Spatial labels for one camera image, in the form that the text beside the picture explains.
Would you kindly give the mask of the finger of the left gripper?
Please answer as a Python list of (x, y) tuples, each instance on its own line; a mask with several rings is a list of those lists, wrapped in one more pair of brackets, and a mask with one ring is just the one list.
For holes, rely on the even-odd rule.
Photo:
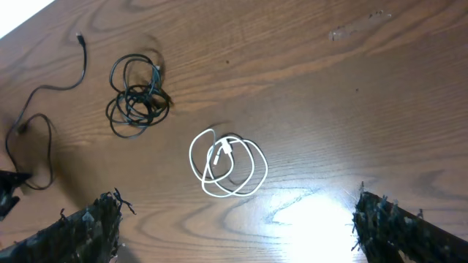
[(10, 171), (1, 171), (0, 177), (0, 216), (1, 221), (3, 221), (10, 211), (16, 206), (20, 201), (20, 197), (14, 196), (14, 191), (16, 188), (24, 184), (28, 179), (32, 177), (30, 173), (24, 172), (10, 172)]

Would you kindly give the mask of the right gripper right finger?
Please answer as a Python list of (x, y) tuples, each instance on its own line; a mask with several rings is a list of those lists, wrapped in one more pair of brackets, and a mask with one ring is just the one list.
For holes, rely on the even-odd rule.
[(467, 263), (467, 241), (414, 215), (398, 202), (359, 188), (352, 214), (353, 232), (368, 262), (463, 262)]

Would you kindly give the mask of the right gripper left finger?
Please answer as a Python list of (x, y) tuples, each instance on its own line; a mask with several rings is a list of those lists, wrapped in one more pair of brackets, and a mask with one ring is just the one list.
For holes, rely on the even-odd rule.
[(109, 263), (118, 256), (121, 209), (132, 204), (119, 190), (101, 194), (86, 208), (1, 250), (1, 263)]

